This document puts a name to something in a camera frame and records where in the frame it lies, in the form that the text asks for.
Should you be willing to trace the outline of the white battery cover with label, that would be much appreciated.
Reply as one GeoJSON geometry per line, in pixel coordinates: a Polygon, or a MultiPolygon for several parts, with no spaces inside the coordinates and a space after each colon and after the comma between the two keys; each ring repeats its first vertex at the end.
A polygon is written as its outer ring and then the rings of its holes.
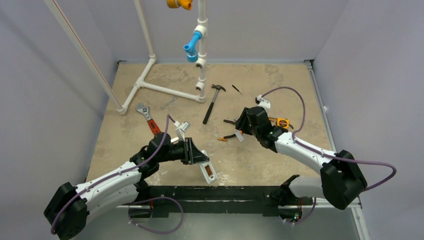
{"type": "Polygon", "coordinates": [[[240,130],[235,130],[234,131],[234,135],[236,136],[236,138],[240,141],[243,142],[244,141],[244,137],[243,137],[243,133],[240,130]]]}

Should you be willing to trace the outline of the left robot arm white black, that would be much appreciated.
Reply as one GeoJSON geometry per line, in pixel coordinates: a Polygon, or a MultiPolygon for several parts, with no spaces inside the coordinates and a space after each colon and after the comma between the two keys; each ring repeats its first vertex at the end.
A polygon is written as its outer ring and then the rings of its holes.
{"type": "Polygon", "coordinates": [[[149,191],[145,178],[157,172],[160,163],[178,160],[184,165],[198,164],[208,184],[217,180],[209,156],[194,145],[192,138],[172,142],[167,133],[160,132],[119,168],[76,186],[70,182],[59,186],[43,212],[51,233],[69,240],[114,207],[146,203],[149,191]]]}

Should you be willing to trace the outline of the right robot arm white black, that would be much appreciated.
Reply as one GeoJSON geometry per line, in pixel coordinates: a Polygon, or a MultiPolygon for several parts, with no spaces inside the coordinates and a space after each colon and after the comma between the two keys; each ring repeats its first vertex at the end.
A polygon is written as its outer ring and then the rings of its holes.
{"type": "Polygon", "coordinates": [[[350,152],[318,149],[295,137],[288,129],[272,124],[263,107],[246,107],[235,122],[235,129],[254,136],[262,147],[297,160],[319,175],[295,174],[282,183],[280,196],[283,205],[300,198],[320,198],[344,210],[368,186],[350,152]]]}

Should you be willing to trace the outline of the orange black pliers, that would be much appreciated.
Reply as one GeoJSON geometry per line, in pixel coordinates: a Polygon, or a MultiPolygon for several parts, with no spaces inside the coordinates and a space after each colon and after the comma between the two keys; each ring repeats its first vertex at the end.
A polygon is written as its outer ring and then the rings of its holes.
{"type": "MultiPolygon", "coordinates": [[[[232,124],[232,125],[235,126],[235,121],[233,121],[233,120],[224,119],[223,122],[224,123],[228,123],[228,124],[232,124]]],[[[232,139],[232,138],[236,138],[235,133],[233,133],[231,135],[225,135],[223,137],[218,137],[217,139],[219,141],[222,141],[222,142],[227,142],[228,139],[232,139]]]]}

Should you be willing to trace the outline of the small black screwdriver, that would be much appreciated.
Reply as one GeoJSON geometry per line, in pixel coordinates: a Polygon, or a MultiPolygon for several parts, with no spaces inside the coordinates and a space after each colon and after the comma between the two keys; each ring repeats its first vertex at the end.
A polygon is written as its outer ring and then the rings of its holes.
{"type": "Polygon", "coordinates": [[[233,89],[235,89],[240,95],[243,95],[243,93],[233,84],[231,85],[233,89]]]}

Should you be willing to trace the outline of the yellow tape measure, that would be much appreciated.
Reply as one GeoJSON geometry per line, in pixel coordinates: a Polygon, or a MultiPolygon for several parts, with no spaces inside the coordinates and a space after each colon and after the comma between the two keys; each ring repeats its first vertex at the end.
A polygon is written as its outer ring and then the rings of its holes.
{"type": "Polygon", "coordinates": [[[288,129],[288,128],[291,128],[292,130],[294,129],[294,127],[290,124],[290,121],[287,118],[277,118],[275,123],[277,126],[284,129],[288,129]]]}

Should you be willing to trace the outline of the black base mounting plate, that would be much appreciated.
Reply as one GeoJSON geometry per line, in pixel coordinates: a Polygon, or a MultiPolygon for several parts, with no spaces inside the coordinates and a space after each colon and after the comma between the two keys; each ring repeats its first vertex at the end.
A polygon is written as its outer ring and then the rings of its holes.
{"type": "MultiPolygon", "coordinates": [[[[185,214],[260,214],[263,217],[286,219],[301,215],[303,207],[310,207],[313,204],[311,197],[291,196],[279,185],[147,186],[139,191],[130,203],[155,197],[170,197],[177,200],[185,214]]],[[[157,207],[166,207],[170,213],[181,213],[172,201],[155,200],[152,203],[155,212],[157,207]]],[[[139,206],[152,216],[147,203],[139,206]]]]}

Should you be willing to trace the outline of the silver flat wrench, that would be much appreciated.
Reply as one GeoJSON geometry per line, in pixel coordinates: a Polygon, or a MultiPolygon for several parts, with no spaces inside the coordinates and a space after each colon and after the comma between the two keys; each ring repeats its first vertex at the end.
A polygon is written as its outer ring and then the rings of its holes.
{"type": "Polygon", "coordinates": [[[178,99],[178,97],[177,96],[175,96],[175,97],[173,97],[169,102],[167,102],[166,104],[164,104],[161,108],[160,108],[160,110],[162,111],[162,110],[164,110],[166,107],[168,107],[170,104],[172,104],[174,101],[176,101],[178,99]]]}

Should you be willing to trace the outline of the red adjustable wrench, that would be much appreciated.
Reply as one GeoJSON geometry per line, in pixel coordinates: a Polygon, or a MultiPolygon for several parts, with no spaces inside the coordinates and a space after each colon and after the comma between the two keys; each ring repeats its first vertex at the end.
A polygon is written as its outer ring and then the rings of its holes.
{"type": "Polygon", "coordinates": [[[154,121],[154,119],[152,118],[150,114],[149,106],[146,106],[142,102],[140,102],[136,105],[136,111],[145,117],[147,124],[149,126],[149,129],[154,135],[161,132],[160,128],[158,127],[158,125],[156,124],[156,122],[154,121]]]}

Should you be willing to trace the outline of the blue pipe fitting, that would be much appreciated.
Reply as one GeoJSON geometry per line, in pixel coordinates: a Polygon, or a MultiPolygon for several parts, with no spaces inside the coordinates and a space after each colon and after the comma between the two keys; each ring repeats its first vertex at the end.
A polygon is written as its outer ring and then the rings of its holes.
{"type": "Polygon", "coordinates": [[[198,41],[202,39],[202,37],[203,35],[201,32],[195,31],[189,43],[183,46],[188,62],[195,63],[198,60],[199,56],[196,45],[198,41]]]}

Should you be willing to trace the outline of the orange pipe fitting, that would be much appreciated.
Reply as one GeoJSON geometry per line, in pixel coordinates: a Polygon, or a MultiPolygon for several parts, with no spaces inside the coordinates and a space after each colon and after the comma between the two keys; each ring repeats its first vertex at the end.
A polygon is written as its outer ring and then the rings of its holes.
{"type": "Polygon", "coordinates": [[[171,9],[183,8],[190,11],[193,0],[167,0],[167,6],[171,9]]]}

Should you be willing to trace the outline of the black handled claw hammer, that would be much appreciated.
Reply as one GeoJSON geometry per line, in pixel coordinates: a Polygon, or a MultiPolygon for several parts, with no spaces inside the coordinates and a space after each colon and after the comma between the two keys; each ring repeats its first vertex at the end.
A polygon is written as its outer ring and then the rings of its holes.
{"type": "Polygon", "coordinates": [[[208,122],[208,120],[209,120],[209,118],[210,118],[210,115],[211,115],[211,113],[212,113],[212,110],[213,110],[213,107],[214,107],[215,101],[216,101],[216,99],[217,99],[217,97],[218,97],[219,91],[220,91],[220,90],[222,90],[222,91],[226,92],[225,87],[223,87],[222,85],[219,85],[219,84],[212,84],[212,85],[211,85],[211,87],[212,87],[213,89],[215,89],[215,93],[214,93],[214,96],[213,96],[213,98],[212,98],[212,100],[211,100],[211,103],[210,103],[210,105],[209,105],[209,107],[208,107],[208,109],[207,109],[207,112],[206,112],[206,114],[205,114],[205,116],[204,116],[204,119],[203,119],[203,121],[202,121],[202,123],[203,123],[204,125],[206,125],[206,124],[207,124],[207,122],[208,122]]]}

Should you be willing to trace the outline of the white PVC pipe frame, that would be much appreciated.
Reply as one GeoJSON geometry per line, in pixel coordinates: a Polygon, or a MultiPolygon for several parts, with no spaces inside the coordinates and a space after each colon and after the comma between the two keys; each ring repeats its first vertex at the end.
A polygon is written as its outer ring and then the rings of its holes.
{"type": "Polygon", "coordinates": [[[206,1],[193,0],[191,10],[169,8],[166,0],[47,0],[45,5],[119,115],[127,113],[141,89],[197,103],[205,102],[208,36],[206,1]],[[82,7],[82,21],[94,27],[101,45],[106,48],[107,56],[113,57],[117,63],[143,63],[140,73],[130,84],[129,93],[123,97],[113,91],[99,59],[94,56],[94,48],[88,45],[77,30],[77,7],[82,7]],[[198,60],[188,62],[184,45],[189,43],[195,31],[202,33],[202,39],[196,44],[198,60]],[[182,62],[197,69],[195,82],[187,90],[176,90],[147,81],[155,65],[182,62]]]}

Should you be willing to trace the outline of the aluminium rail frame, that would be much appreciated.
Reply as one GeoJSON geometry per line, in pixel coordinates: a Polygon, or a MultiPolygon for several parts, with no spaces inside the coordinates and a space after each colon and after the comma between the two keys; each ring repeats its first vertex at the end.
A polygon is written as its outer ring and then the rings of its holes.
{"type": "Polygon", "coordinates": [[[78,240],[367,240],[369,234],[358,200],[344,210],[318,199],[294,218],[261,214],[184,213],[170,234],[156,234],[129,224],[132,219],[157,231],[173,229],[181,213],[152,217],[141,205],[119,206],[90,222],[78,240]]]}

